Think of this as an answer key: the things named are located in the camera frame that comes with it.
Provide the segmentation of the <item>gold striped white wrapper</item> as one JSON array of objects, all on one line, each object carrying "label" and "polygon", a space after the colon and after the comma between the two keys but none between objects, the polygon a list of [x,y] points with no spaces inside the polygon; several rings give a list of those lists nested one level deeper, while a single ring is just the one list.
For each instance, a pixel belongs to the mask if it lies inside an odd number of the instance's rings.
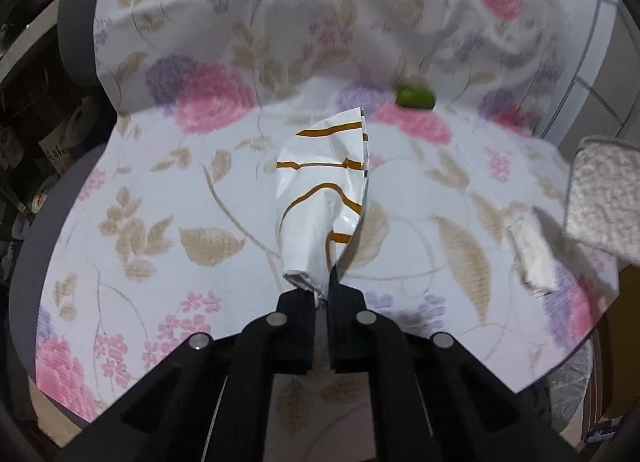
[{"label": "gold striped white wrapper", "polygon": [[324,299],[332,268],[361,223],[368,191],[369,135],[360,107],[298,131],[276,162],[277,241],[282,276]]}]

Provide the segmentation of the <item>green plastic bottle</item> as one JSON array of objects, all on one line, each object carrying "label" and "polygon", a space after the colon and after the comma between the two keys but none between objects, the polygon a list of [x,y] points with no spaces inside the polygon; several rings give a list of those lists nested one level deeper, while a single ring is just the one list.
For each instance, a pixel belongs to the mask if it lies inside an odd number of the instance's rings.
[{"label": "green plastic bottle", "polygon": [[404,108],[432,110],[436,105],[436,96],[427,88],[403,86],[396,92],[395,103]]}]

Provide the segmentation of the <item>white fluffy cloth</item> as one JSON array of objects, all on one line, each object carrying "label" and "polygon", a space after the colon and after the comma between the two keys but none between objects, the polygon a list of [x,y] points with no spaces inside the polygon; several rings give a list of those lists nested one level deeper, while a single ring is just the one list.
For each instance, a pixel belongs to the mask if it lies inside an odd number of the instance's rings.
[{"label": "white fluffy cloth", "polygon": [[639,264],[639,147],[604,136],[582,139],[570,165],[564,233]]}]

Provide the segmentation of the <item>floral tablecloth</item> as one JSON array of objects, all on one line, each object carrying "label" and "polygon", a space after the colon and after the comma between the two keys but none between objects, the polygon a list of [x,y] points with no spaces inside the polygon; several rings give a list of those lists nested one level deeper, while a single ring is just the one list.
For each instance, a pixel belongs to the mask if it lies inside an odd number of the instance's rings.
[{"label": "floral tablecloth", "polygon": [[341,276],[402,330],[457,337],[510,390],[615,301],[562,235],[536,137],[561,0],[97,0],[117,112],[54,246],[35,381],[92,421],[190,334],[240,332]]}]

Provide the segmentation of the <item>grey chair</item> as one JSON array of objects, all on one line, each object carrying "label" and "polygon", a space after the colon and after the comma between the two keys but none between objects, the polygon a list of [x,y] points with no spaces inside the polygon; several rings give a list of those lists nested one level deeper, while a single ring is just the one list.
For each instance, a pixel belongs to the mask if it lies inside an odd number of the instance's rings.
[{"label": "grey chair", "polygon": [[37,318],[55,240],[83,182],[104,150],[116,122],[96,73],[93,16],[96,0],[52,0],[43,28],[27,27],[6,53],[16,60],[1,80],[2,105],[21,137],[36,141],[70,120],[81,100],[96,105],[87,143],[76,145],[70,170],[55,172],[39,146],[41,177],[24,201],[30,226],[17,256],[9,296],[9,326],[17,358],[36,375]]}]

